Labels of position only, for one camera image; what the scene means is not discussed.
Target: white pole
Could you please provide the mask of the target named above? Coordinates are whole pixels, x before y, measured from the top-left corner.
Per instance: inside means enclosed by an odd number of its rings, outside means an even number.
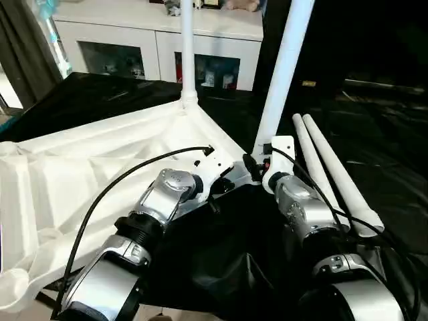
[[[183,69],[183,102],[197,98],[195,89],[195,55],[193,53],[193,0],[181,0],[181,36],[183,52],[181,63]]]
[[[299,138],[300,146],[302,147],[303,156],[305,158],[306,166],[308,167],[309,175],[320,187],[321,191],[325,194],[330,204],[338,211],[343,212],[337,203],[337,199],[334,196],[330,182],[328,181],[326,172],[322,167],[321,161],[316,153],[314,144],[310,139],[309,133],[306,130],[305,124],[303,123],[302,117],[299,114],[293,116],[294,126],[296,127],[297,136]],[[349,220],[345,217],[339,216],[339,221],[342,224],[346,232],[350,230]]]
[[[350,178],[348,172],[343,167],[312,117],[310,115],[304,115],[303,121],[351,215],[367,222],[380,232],[383,232],[385,227],[381,219],[377,213],[368,206],[366,200],[358,190],[358,187]],[[374,231],[360,223],[355,223],[355,228],[361,237],[372,237],[376,235]]]
[[[258,163],[263,162],[263,144],[270,143],[272,137],[276,135],[314,2],[315,0],[292,0],[265,108],[255,138],[252,157]]]

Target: shelf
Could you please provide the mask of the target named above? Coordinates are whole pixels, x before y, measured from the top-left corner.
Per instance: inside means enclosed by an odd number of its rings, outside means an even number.
[[[179,33],[180,17],[167,15],[162,4],[148,0],[84,0],[80,3],[61,2],[55,21],[91,23]],[[194,10],[195,35],[261,41],[261,12],[245,10]]]

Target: toy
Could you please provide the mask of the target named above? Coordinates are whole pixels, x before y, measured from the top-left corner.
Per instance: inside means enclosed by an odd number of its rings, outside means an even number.
[[[226,8],[229,10],[244,9],[254,12],[259,7],[260,0],[227,0]]]
[[[164,0],[165,7],[167,8],[168,15],[178,17],[181,14],[180,0]],[[193,0],[193,5],[196,9],[202,7],[203,0]]]

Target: black tablecloth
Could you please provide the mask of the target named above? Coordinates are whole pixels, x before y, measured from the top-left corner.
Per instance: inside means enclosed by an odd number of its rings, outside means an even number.
[[[180,91],[181,85],[166,82],[72,74],[0,140],[27,140],[172,102]],[[247,152],[264,100],[251,92],[199,89],[202,109]],[[312,115],[385,226],[412,251],[428,252],[428,110],[303,95],[287,101],[278,134],[295,134],[295,112]],[[297,153],[302,160],[298,146]],[[242,187],[218,204],[221,214],[203,207],[171,226],[153,262],[146,301],[237,320],[290,313],[302,284],[294,264],[298,247],[274,200],[261,187]],[[428,262],[426,255],[419,258]],[[383,262],[387,274],[400,274],[388,251]],[[428,301],[428,273],[421,269]],[[397,286],[412,296],[404,278]],[[422,311],[421,320],[428,320],[425,303]]]

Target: gray curtain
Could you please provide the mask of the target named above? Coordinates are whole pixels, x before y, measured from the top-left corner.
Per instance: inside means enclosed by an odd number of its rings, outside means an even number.
[[[24,109],[62,80],[25,0],[0,0],[0,62]]]

